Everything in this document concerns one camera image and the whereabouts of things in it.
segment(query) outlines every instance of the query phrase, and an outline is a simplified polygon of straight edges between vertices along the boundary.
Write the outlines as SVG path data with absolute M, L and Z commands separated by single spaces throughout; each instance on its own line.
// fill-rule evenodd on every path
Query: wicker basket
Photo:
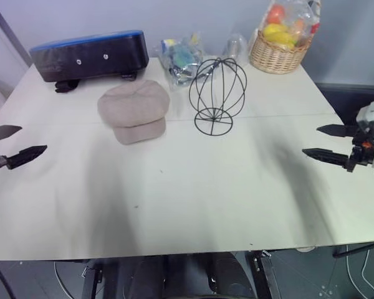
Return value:
M 301 47 L 284 50 L 265 40 L 263 33 L 259 31 L 249 60 L 253 66 L 264 72 L 286 74 L 299 66 L 311 43 L 312 37 Z

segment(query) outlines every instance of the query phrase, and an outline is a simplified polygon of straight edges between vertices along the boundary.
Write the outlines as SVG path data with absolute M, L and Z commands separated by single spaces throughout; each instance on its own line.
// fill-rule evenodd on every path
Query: blue trim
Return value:
M 113 39 L 113 38 L 118 38 L 118 37 L 140 36 L 142 34 L 143 34 L 143 31 L 141 30 L 127 30 L 127 31 L 113 32 L 109 34 L 96 34 L 94 36 L 78 37 L 75 39 L 57 40 L 55 42 L 47 42 L 45 44 L 33 47 L 30 50 L 30 52 L 35 52 L 35 51 L 44 50 L 44 49 L 51 49 L 51 48 L 66 47 L 68 45 L 83 44 L 84 42 L 95 42 L 98 40 Z

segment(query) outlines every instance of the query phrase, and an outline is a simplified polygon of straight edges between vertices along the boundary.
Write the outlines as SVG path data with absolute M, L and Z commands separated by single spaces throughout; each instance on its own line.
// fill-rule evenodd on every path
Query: wire frame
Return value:
M 230 132 L 233 117 L 244 107 L 246 87 L 246 73 L 234 59 L 205 60 L 198 67 L 188 92 L 189 102 L 197 111 L 195 127 L 209 136 Z

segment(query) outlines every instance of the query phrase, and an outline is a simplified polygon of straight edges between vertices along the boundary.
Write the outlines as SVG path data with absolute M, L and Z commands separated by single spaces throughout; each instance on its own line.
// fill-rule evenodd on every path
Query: white wall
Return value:
M 27 65 L 0 30 L 0 91 L 8 97 L 27 70 Z
M 221 53 L 232 32 L 249 39 L 269 0 L 0 0 L 24 47 L 89 34 L 142 29 L 149 51 L 159 40 L 201 31 Z M 319 83 L 374 85 L 374 0 L 323 0 L 322 26 L 304 61 Z

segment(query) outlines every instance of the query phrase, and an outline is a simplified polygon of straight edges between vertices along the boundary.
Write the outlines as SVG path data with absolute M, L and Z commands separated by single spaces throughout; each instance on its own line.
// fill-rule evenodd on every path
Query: table surface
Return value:
M 23 130 L 0 141 L 0 260 L 52 260 L 285 249 L 374 241 L 374 170 L 353 173 L 302 148 L 350 152 L 316 131 L 341 123 L 302 67 L 270 75 L 247 65 L 246 105 L 220 137 L 193 124 L 187 89 L 170 91 L 157 59 L 141 76 L 170 94 L 166 133 L 123 146 L 97 114 L 116 77 L 56 94 L 32 66 L 0 111 Z

